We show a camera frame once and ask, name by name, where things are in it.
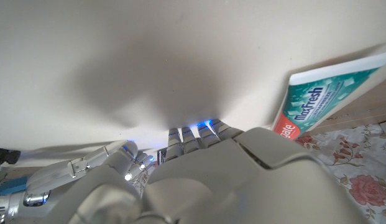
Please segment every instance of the pink rose pattern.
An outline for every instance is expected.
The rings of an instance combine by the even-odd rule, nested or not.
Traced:
[[[369,175],[358,175],[350,179],[351,195],[360,205],[369,203],[373,206],[383,206],[386,200],[385,188]]]
[[[334,147],[336,144],[327,139],[327,136],[335,134],[342,135],[337,138],[338,147]],[[377,156],[382,159],[386,157],[386,135],[379,125],[304,136],[295,141],[316,156],[321,156],[319,158],[334,171],[339,184],[349,192],[367,219],[375,223],[386,223],[386,178],[375,176],[379,170],[386,169],[385,164],[376,159]],[[325,146],[320,148],[318,145],[322,141],[325,142],[322,144]],[[355,170],[355,175],[349,176],[352,169]],[[343,177],[337,177],[336,175],[340,173],[345,174]]]

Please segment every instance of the toothpaste tube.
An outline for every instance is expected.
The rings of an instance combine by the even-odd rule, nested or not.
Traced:
[[[296,139],[385,64],[386,53],[292,75],[272,130]]]

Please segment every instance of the red logo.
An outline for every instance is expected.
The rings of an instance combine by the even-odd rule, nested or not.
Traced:
[[[292,123],[292,121],[290,121],[287,117],[285,117],[283,113],[281,113],[278,117],[273,131],[275,133],[281,134],[281,136],[289,140],[295,140],[300,135],[299,127]]]

